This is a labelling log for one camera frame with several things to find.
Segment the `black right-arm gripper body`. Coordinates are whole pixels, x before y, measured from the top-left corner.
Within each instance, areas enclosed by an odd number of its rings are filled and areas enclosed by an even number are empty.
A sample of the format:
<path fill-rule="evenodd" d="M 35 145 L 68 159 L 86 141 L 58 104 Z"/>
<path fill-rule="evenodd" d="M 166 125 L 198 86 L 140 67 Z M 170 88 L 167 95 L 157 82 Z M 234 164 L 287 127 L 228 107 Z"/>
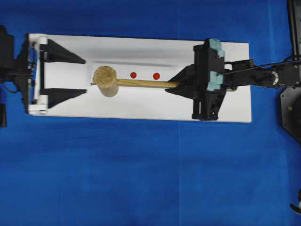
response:
<path fill-rule="evenodd" d="M 226 89 L 221 86 L 220 90 L 207 91 L 208 82 L 206 69 L 205 47 L 203 45 L 195 46 L 194 48 L 194 65 L 196 69 L 194 91 L 197 98 L 193 102 L 193 119 L 200 121 L 216 121 L 218 112 L 224 100 Z"/>

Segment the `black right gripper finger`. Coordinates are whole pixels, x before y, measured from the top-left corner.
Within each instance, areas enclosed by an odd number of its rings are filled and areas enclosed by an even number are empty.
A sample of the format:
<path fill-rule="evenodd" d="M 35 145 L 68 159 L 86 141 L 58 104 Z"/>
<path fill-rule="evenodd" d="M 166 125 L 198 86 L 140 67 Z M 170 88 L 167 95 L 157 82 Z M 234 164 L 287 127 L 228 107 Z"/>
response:
<path fill-rule="evenodd" d="M 196 78 L 195 65 L 189 65 L 184 67 L 180 72 L 177 73 L 168 82 L 189 82 Z"/>
<path fill-rule="evenodd" d="M 182 96 L 182 97 L 188 98 L 188 99 L 196 99 L 197 98 L 194 90 L 189 87 L 169 88 L 169 89 L 165 89 L 165 92 L 173 94 L 173 95 Z"/>

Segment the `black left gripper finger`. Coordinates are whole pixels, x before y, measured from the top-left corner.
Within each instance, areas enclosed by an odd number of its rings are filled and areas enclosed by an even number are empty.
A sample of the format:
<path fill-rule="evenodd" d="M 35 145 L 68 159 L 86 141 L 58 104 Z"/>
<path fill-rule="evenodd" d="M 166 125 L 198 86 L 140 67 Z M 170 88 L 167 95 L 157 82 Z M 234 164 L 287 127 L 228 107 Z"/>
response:
<path fill-rule="evenodd" d="M 58 43 L 51 39 L 48 39 L 47 44 L 47 63 L 73 63 L 73 64 L 85 64 L 86 61 L 78 55 L 65 49 Z"/>
<path fill-rule="evenodd" d="M 47 89 L 48 109 L 66 101 L 71 98 L 76 98 L 87 92 L 86 89 Z"/>

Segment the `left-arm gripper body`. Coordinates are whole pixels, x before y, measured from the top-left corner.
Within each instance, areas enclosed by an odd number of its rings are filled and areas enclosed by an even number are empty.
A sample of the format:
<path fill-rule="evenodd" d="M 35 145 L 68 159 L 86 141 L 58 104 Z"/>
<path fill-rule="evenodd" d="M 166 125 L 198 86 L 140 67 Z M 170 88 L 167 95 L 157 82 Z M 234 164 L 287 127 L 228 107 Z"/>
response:
<path fill-rule="evenodd" d="M 48 37 L 45 34 L 27 33 L 15 61 L 14 84 L 22 95 L 21 101 L 27 114 L 45 115 L 48 112 L 48 95 L 40 93 L 45 88 L 47 47 Z"/>

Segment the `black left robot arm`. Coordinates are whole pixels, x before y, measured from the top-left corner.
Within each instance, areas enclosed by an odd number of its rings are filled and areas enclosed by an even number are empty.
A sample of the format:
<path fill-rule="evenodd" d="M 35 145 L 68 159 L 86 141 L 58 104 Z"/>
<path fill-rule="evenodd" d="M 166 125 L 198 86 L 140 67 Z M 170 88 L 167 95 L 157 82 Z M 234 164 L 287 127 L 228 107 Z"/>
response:
<path fill-rule="evenodd" d="M 85 60 L 40 34 L 27 34 L 21 52 L 14 58 L 14 36 L 0 27 L 0 82 L 12 82 L 28 114 L 47 110 L 86 93 L 85 89 L 45 88 L 46 63 L 85 64 Z"/>

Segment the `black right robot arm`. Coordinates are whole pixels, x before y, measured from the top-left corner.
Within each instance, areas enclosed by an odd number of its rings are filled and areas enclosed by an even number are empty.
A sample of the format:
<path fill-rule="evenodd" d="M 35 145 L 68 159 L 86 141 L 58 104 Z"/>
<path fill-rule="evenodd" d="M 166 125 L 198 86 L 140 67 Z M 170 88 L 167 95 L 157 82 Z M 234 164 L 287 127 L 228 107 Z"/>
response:
<path fill-rule="evenodd" d="M 253 60 L 226 62 L 221 51 L 208 44 L 194 46 L 194 64 L 183 68 L 171 82 L 176 88 L 167 93 L 193 100 L 192 118 L 216 121 L 228 89 L 241 86 L 264 88 L 300 87 L 301 56 L 287 57 L 280 63 L 256 66 Z"/>

